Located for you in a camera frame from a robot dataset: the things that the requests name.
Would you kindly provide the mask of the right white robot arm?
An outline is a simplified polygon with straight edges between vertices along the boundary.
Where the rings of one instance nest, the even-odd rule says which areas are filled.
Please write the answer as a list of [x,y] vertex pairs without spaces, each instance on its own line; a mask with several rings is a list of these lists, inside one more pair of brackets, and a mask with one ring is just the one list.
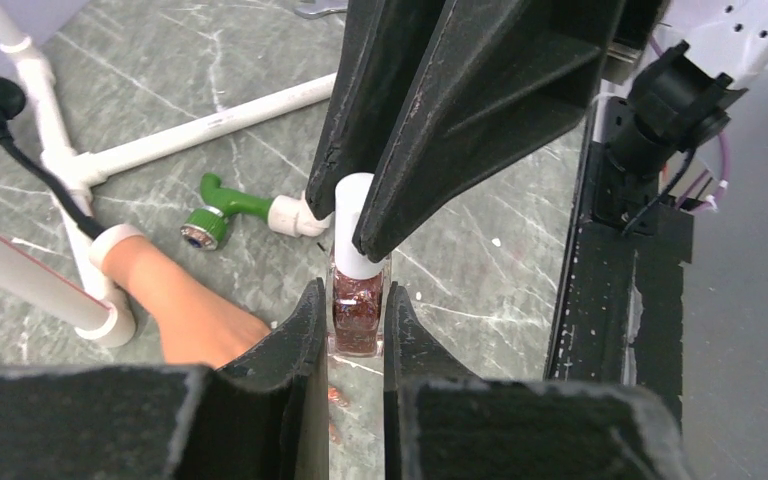
[[[352,252],[388,256],[437,210],[575,127],[609,50],[643,50],[662,1],[353,1],[306,201],[362,173]],[[768,1],[732,1],[645,66],[608,144],[648,183],[727,123],[768,64]]]

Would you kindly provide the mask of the nail polish bottle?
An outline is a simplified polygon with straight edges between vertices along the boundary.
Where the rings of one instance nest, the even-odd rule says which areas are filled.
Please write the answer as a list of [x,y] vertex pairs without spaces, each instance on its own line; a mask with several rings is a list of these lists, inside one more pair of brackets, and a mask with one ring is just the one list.
[[330,307],[333,350],[340,356],[378,355],[389,261],[372,261],[353,243],[374,176],[355,173],[335,187]]

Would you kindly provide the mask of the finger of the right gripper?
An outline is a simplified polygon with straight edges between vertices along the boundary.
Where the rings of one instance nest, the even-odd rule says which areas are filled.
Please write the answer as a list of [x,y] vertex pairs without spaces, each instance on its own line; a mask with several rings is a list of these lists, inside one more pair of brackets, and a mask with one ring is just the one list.
[[444,6],[442,0],[350,1],[341,57],[305,199],[334,212],[335,188],[374,173]]

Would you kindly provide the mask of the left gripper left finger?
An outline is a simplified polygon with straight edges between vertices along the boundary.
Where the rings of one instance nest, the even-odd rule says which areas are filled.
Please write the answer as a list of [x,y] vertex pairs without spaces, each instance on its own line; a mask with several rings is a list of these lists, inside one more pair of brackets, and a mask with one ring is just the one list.
[[324,479],[326,293],[199,365],[0,368],[0,479]]

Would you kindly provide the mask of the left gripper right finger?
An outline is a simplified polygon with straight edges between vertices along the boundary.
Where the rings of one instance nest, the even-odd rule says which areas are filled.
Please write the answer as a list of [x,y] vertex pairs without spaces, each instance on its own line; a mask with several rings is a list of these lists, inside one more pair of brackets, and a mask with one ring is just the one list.
[[389,479],[690,479],[676,420],[651,392],[484,379],[392,285],[384,325]]

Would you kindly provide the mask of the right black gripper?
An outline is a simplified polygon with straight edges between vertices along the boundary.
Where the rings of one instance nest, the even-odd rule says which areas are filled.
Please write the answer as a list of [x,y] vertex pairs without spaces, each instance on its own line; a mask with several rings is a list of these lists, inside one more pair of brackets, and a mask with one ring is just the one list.
[[378,161],[355,246],[382,259],[448,201],[570,131],[601,76],[624,83],[640,65],[669,5],[444,3]]

